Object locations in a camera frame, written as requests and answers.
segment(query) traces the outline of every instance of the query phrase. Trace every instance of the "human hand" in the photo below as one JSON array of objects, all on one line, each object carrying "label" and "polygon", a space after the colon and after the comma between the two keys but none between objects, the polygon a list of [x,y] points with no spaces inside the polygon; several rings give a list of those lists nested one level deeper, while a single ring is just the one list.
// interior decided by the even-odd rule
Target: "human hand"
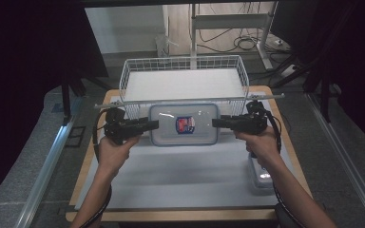
[{"label": "human hand", "polygon": [[129,158],[129,149],[138,143],[140,136],[129,138],[122,145],[116,144],[109,137],[102,137],[99,143],[98,173],[112,180]]},{"label": "human hand", "polygon": [[246,141],[246,150],[257,155],[258,163],[267,170],[284,164],[278,148],[274,129],[268,126],[258,135],[250,135],[244,132],[234,131],[236,138]]}]

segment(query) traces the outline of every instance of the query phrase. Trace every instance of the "white wire basket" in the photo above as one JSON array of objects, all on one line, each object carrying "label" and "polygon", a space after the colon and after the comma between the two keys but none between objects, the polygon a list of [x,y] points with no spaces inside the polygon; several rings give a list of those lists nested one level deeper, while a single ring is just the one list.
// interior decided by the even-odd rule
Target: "white wire basket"
[{"label": "white wire basket", "polygon": [[215,103],[240,115],[248,86],[241,57],[229,55],[126,60],[119,89],[127,117],[138,119],[164,103]]}]

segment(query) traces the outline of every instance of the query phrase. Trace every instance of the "container lid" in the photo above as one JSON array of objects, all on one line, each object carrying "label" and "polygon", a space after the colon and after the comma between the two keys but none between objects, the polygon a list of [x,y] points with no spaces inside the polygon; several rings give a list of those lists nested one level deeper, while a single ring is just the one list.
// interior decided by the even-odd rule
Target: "container lid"
[{"label": "container lid", "polygon": [[159,128],[150,132],[150,138],[158,146],[215,144],[218,128],[212,119],[218,117],[215,104],[154,104],[149,120],[159,121]]}]

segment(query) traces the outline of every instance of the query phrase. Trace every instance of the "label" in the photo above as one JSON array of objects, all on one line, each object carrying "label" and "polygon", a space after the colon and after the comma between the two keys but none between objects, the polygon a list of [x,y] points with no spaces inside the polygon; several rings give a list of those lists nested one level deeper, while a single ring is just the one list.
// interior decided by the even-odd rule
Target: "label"
[{"label": "label", "polygon": [[177,117],[176,130],[180,134],[192,134],[195,130],[195,121],[192,116]]}]

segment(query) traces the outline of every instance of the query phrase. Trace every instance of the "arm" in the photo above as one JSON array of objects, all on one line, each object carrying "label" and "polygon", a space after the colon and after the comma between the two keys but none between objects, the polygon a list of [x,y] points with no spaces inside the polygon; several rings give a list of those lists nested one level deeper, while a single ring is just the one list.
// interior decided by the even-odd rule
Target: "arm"
[{"label": "arm", "polygon": [[[109,186],[119,169],[129,157],[129,149],[139,141],[139,137],[128,139],[123,145],[115,144],[108,137],[100,140],[99,166],[82,206],[70,227],[80,227],[103,206]],[[90,227],[100,227],[97,219]]]},{"label": "arm", "polygon": [[247,151],[256,153],[259,164],[268,170],[286,206],[296,219],[305,227],[336,227],[287,168],[277,150],[271,127],[258,136],[242,132],[235,132],[235,135],[246,141]]}]

